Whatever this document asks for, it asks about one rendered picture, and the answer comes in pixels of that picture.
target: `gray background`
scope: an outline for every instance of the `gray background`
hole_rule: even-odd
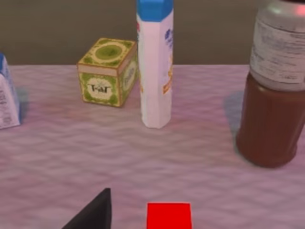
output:
[[[248,63],[257,0],[175,0],[176,64]],[[0,0],[10,64],[75,64],[99,37],[136,39],[136,0]]]

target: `black object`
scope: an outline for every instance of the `black object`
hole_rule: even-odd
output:
[[[104,189],[62,229],[111,229],[111,190]]]

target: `brown bottle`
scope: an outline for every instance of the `brown bottle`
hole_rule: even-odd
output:
[[[261,167],[291,161],[305,123],[305,91],[281,92],[260,85],[248,75],[237,148]]]

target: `red square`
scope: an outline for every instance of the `red square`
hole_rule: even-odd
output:
[[[149,203],[147,229],[192,229],[191,205]]]

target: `table surface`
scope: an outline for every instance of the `table surface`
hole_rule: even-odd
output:
[[[13,66],[23,125],[0,131],[0,228],[60,229],[105,187],[113,229],[145,229],[147,202],[189,202],[194,229],[303,229],[305,140],[287,166],[234,150],[247,66],[175,66],[173,115],[141,122],[81,101],[75,66]]]

